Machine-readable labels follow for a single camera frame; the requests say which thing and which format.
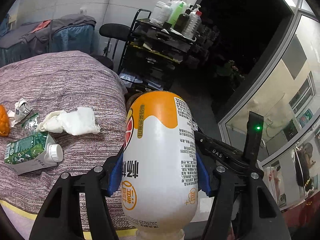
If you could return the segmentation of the orange peel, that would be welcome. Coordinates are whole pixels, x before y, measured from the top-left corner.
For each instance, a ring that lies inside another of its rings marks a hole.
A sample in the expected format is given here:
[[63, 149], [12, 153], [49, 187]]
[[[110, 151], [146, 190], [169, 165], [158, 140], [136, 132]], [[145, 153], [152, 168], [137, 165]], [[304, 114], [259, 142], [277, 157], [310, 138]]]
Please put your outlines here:
[[0, 136], [7, 137], [10, 133], [10, 122], [6, 109], [0, 105]]

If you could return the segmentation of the white pump bottle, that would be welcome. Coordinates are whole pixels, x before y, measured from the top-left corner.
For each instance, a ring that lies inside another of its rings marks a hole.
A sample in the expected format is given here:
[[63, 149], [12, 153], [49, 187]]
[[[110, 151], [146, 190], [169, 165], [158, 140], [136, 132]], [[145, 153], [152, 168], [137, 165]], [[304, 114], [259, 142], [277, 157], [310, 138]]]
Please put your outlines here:
[[172, 13], [172, 0], [166, 3], [158, 1], [150, 16], [150, 23], [162, 27]]

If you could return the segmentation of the green bottle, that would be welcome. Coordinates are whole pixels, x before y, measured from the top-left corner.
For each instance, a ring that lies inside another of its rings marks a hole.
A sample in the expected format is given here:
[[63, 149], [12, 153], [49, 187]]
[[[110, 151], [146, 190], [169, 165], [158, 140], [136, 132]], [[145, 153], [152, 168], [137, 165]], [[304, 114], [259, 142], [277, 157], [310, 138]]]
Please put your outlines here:
[[169, 16], [168, 23], [171, 24], [171, 27], [174, 28], [174, 25], [177, 22], [178, 17], [180, 14], [185, 12], [187, 8], [187, 0], [176, 0], [172, 1], [171, 3], [171, 15]]

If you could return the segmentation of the green white drink carton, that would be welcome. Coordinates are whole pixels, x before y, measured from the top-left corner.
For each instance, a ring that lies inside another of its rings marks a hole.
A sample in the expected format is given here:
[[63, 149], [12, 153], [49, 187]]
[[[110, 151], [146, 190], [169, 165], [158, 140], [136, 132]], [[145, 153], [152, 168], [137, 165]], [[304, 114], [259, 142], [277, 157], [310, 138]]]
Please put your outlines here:
[[21, 175], [57, 166], [63, 161], [62, 147], [48, 132], [36, 132], [39, 114], [35, 113], [23, 124], [25, 138], [7, 144], [4, 164]]

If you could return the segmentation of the blue covered massage table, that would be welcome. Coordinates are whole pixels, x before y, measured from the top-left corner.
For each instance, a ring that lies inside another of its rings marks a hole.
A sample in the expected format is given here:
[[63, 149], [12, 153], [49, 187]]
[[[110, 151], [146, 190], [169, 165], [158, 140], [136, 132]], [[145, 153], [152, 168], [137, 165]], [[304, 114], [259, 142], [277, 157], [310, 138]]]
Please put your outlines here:
[[90, 54], [96, 21], [83, 14], [65, 15], [51, 20], [50, 25], [35, 33], [40, 22], [25, 23], [9, 29], [9, 16], [1, 23], [1, 67], [33, 56], [79, 50]]

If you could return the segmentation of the red cloth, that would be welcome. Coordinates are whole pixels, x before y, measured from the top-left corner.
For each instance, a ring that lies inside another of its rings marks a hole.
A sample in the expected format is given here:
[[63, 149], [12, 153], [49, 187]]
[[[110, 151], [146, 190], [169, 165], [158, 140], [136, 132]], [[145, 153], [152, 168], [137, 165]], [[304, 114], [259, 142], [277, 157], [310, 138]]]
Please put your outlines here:
[[40, 22], [32, 31], [31, 33], [35, 33], [41, 29], [44, 29], [46, 28], [48, 25], [50, 25], [51, 23], [51, 20], [45, 20], [45, 21], [42, 21]]

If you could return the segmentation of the black rolling cart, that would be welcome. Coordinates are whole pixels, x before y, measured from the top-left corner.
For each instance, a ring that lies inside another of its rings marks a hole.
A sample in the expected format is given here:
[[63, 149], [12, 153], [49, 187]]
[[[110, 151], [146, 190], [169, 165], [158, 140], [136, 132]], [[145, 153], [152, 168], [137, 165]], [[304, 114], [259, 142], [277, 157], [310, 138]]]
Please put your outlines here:
[[151, 22], [151, 11], [138, 9], [124, 46], [118, 75], [127, 88], [169, 90], [195, 39]]

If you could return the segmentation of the purple striped bed cover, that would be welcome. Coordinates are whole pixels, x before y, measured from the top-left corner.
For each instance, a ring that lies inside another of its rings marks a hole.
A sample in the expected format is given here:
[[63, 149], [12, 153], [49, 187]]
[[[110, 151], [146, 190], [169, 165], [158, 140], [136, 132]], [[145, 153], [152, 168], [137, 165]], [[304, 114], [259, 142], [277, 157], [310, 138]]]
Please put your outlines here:
[[80, 51], [35, 56], [1, 68], [1, 104], [13, 109], [25, 99], [43, 119], [53, 111], [93, 109], [98, 134], [54, 134], [63, 161], [21, 176], [1, 165], [1, 206], [15, 229], [28, 239], [35, 216], [63, 172], [84, 174], [119, 152], [124, 142], [126, 88], [117, 74]]

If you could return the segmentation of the dark brown trash bin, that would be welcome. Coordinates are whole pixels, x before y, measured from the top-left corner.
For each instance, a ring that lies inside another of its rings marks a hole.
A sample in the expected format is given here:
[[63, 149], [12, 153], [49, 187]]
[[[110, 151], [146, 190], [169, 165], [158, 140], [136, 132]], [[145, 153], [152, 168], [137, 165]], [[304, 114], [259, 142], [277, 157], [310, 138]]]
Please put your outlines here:
[[132, 106], [132, 104], [134, 103], [134, 101], [140, 97], [143, 93], [142, 92], [132, 92], [132, 93], [126, 93], [124, 95], [125, 98], [125, 107], [126, 107], [126, 111], [128, 112]]

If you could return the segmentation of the orange white plastic bottle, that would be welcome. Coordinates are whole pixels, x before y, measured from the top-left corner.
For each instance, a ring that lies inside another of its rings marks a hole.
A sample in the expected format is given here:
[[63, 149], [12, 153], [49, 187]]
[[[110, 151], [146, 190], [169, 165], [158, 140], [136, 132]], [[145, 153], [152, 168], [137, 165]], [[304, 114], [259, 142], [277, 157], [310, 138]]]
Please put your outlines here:
[[193, 119], [178, 95], [140, 95], [127, 114], [122, 207], [137, 239], [184, 239], [198, 204]]

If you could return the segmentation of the dark brown bottle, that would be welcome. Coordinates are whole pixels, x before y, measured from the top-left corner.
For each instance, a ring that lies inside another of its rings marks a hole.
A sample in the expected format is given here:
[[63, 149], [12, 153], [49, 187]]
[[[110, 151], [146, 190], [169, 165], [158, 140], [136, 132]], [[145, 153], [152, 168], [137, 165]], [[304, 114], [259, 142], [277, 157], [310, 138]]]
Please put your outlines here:
[[191, 13], [191, 10], [187, 9], [183, 14], [179, 15], [179, 17], [177, 18], [177, 21], [173, 27], [173, 29], [176, 32], [181, 33], [185, 29], [185, 26], [189, 21], [190, 13]]

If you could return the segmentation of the silver wrapper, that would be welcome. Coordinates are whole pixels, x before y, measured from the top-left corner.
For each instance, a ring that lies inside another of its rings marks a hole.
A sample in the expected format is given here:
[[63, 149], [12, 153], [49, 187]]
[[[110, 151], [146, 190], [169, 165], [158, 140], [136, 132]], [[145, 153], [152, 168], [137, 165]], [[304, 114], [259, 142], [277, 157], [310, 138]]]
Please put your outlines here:
[[25, 100], [21, 98], [18, 102], [15, 103], [15, 110], [7, 111], [7, 115], [9, 118], [10, 127], [14, 127], [17, 123], [21, 122], [26, 116], [30, 114], [33, 110], [31, 105]]

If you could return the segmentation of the white cloth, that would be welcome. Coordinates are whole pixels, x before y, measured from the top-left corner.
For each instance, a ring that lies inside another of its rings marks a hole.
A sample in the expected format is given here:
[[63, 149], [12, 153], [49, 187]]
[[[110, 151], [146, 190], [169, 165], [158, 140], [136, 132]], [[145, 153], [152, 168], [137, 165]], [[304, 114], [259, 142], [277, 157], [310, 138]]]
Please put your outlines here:
[[73, 136], [98, 134], [100, 126], [95, 123], [95, 114], [89, 107], [78, 107], [76, 111], [53, 111], [40, 122], [36, 132], [62, 133]]

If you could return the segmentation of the potted plant pink flowers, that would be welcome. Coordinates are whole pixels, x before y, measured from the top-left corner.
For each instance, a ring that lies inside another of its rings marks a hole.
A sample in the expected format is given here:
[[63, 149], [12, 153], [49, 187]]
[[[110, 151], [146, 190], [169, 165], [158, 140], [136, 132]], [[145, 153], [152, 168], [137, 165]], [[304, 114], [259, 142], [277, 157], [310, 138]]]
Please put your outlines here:
[[220, 76], [228, 76], [233, 79], [235, 76], [239, 77], [241, 80], [244, 80], [245, 77], [239, 73], [239, 69], [235, 66], [235, 62], [233, 60], [229, 60], [224, 63], [217, 69], [217, 73]]

